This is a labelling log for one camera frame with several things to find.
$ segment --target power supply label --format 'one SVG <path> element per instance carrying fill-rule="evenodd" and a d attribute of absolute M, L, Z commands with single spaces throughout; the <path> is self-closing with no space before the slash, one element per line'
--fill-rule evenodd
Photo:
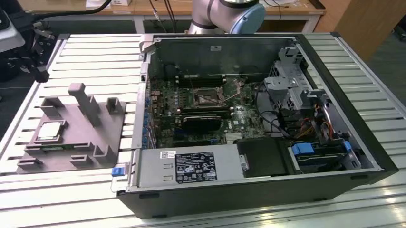
<path fill-rule="evenodd" d="M 176 182 L 216 181 L 216 163 L 212 152 L 175 155 Z"/>

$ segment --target cpu socket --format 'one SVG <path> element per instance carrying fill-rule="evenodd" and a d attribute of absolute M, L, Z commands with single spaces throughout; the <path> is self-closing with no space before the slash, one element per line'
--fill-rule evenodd
<path fill-rule="evenodd" d="M 223 88 L 201 88 L 193 89 L 193 105 L 195 106 L 223 106 Z"/>

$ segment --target cable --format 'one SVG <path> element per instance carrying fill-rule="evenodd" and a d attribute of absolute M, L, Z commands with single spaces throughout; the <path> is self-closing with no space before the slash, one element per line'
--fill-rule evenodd
<path fill-rule="evenodd" d="M 287 138 L 289 138 L 289 139 L 295 139 L 276 124 L 273 124 L 268 119 L 265 119 L 263 116 L 261 116 L 261 114 L 260 114 L 260 112 L 259 112 L 259 109 L 257 109 L 257 103 L 256 103 L 256 101 L 257 101 L 257 94 L 259 94 L 259 88 L 261 87 L 261 86 L 264 86 L 265 84 L 264 84 L 264 82 L 261 81 L 261 83 L 259 84 L 259 86 L 257 86 L 257 90 L 256 90 L 256 94 L 255 94 L 255 108 L 256 108 L 256 112 L 259 113 L 259 116 L 261 117 L 261 119 L 271 125 L 271 127 L 275 127 L 279 131 L 280 131 L 280 133 L 283 134 L 283 136 L 284 137 L 287 137 Z"/>
<path fill-rule="evenodd" d="M 159 24 L 160 24 L 160 27 L 161 27 L 163 30 L 164 30 L 164 33 L 167 33 L 165 27 L 164 27 L 164 25 L 163 25 L 163 22 L 161 22 L 161 20 L 160 20 L 159 14 L 157 14 L 157 10 L 156 10 L 156 8 L 155 8 L 153 3 L 152 3 L 151 0 L 149 0 L 149 4 L 151 4 L 151 7 L 152 7 L 153 16 L 155 16 L 155 18 L 156 18 L 156 20 L 157 20 L 157 22 L 159 22 Z"/>
<path fill-rule="evenodd" d="M 172 11 L 172 5 L 171 5 L 169 0 L 165 0 L 165 1 L 167 1 L 168 6 L 169 6 L 169 10 L 171 10 L 172 18 L 173 18 L 173 24 L 175 24 L 175 31 L 176 31 L 177 25 L 176 25 L 176 20 L 175 20 L 175 14 L 173 14 L 173 11 Z"/>
<path fill-rule="evenodd" d="M 176 33 L 176 25 L 175 25 L 175 16 L 172 15 L 172 7 L 169 6 L 171 5 L 171 3 L 167 1 L 167 0 L 164 0 L 164 6 L 165 6 L 165 10 L 167 10 L 167 13 L 168 13 L 168 15 L 169 15 L 169 18 L 171 18 L 171 22 L 172 22 L 172 29 L 173 29 L 173 33 Z"/>
<path fill-rule="evenodd" d="M 98 8 L 92 9 L 92 10 L 81 10 L 81 11 L 64 11 L 64 12 L 54 12 L 54 13 L 42 13 L 34 15 L 33 19 L 34 21 L 42 20 L 45 18 L 52 18 L 52 17 L 60 17 L 60 16 L 70 16 L 70 15 L 82 15 L 82 14 L 93 14 L 98 13 L 110 3 L 112 0 L 105 0 L 105 2 L 100 5 Z"/>
<path fill-rule="evenodd" d="M 261 115 L 263 113 L 272 113 L 273 115 L 276 115 L 276 114 L 277 114 L 275 111 L 269 111 L 269 110 L 263 111 L 263 112 L 260 113 L 260 115 Z"/>
<path fill-rule="evenodd" d="M 280 12 L 280 8 L 288 8 L 288 6 L 280 6 L 279 3 L 275 2 L 275 0 L 271 0 L 277 6 L 273 6 L 271 4 L 268 4 L 267 0 L 264 0 L 264 3 L 271 6 L 271 7 L 277 7 L 279 9 L 279 20 L 281 20 L 281 12 Z"/>

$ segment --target blue latch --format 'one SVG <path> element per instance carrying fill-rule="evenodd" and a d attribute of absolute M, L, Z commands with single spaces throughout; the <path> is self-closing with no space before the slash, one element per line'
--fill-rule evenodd
<path fill-rule="evenodd" d="M 112 177 L 125 176 L 124 171 L 125 171 L 124 167 L 112 168 Z"/>
<path fill-rule="evenodd" d="M 291 150 L 293 155 L 315 152 L 311 143 L 297 143 L 291 147 Z"/>
<path fill-rule="evenodd" d="M 344 149 L 347 150 L 347 152 L 350 152 L 351 151 L 351 144 L 350 144 L 348 141 L 343 142 L 343 146 L 344 146 Z"/>

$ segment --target green circuit board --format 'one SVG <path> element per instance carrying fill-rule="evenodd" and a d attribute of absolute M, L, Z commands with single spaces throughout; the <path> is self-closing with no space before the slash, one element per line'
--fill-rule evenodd
<path fill-rule="evenodd" d="M 227 77 L 225 83 L 215 88 L 179 88 L 173 81 L 157 82 L 152 92 L 159 94 L 153 103 L 155 124 L 159 126 L 157 147 L 169 148 L 188 143 L 199 145 L 199 142 L 209 142 L 211 145 L 227 144 L 227 133 L 240 133 L 243 138 L 264 136 L 265 131 L 253 105 L 255 84 L 245 84 L 237 77 Z M 200 99 L 196 95 L 199 91 L 217 93 L 221 98 L 216 101 L 204 97 Z M 232 116 L 221 119 L 219 129 L 203 134 L 185 132 L 179 124 L 181 116 L 176 114 L 179 108 L 196 106 L 196 98 L 200 102 L 207 100 L 213 106 L 232 109 Z"/>

